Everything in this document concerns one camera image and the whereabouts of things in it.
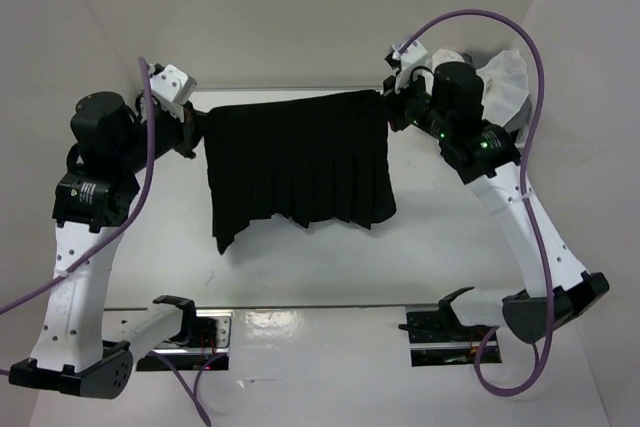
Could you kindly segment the black pleated skirt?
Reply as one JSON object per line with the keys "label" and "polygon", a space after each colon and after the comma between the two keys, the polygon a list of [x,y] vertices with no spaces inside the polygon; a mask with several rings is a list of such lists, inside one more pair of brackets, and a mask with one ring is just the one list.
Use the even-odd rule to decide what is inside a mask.
{"label": "black pleated skirt", "polygon": [[388,115],[374,90],[217,107],[201,129],[220,253],[274,215],[368,229],[396,213]]}

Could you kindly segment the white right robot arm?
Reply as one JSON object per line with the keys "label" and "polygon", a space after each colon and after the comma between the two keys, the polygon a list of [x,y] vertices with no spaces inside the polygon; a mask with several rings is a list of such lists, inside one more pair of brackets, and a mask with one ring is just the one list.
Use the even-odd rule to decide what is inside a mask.
{"label": "white right robot arm", "polygon": [[475,325],[506,326],[534,344],[584,314],[610,290],[570,251],[531,187],[520,182],[522,157],[511,135],[483,117],[484,83],[463,62],[433,70],[397,69],[382,84],[391,128],[413,125],[434,137],[445,162],[480,200],[515,256],[524,288],[514,294],[462,288],[439,303],[438,328],[459,340]]}

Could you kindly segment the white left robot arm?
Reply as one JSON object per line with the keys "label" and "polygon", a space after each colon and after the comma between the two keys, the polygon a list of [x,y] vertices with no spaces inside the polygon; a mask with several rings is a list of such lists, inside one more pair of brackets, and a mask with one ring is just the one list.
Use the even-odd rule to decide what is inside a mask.
{"label": "white left robot arm", "polygon": [[76,397],[114,399],[135,364],[164,342],[184,347],[198,337],[195,303],[162,295],[110,334],[102,330],[110,275],[120,241],[141,212],[154,162],[171,150],[191,158],[190,103],[173,117],[156,94],[128,106],[115,92],[82,98],[71,130],[76,139],[55,189],[56,254],[38,341],[10,367],[13,386]]}

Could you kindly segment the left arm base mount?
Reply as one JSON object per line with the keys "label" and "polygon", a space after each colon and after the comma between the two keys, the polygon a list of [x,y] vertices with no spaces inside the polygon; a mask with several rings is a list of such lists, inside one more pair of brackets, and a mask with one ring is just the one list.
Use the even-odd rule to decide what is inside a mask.
{"label": "left arm base mount", "polygon": [[167,371],[168,367],[156,357],[163,356],[179,372],[226,371],[229,368],[229,348],[233,313],[225,309],[198,309],[193,333],[188,341],[159,344],[136,364],[138,372]]}

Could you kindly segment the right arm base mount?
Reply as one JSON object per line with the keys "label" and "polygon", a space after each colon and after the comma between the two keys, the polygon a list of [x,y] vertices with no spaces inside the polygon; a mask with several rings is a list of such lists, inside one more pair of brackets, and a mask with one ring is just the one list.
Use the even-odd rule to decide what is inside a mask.
{"label": "right arm base mount", "polygon": [[398,329],[408,336],[412,367],[473,365],[478,346],[490,328],[445,326],[436,306],[408,307]]}

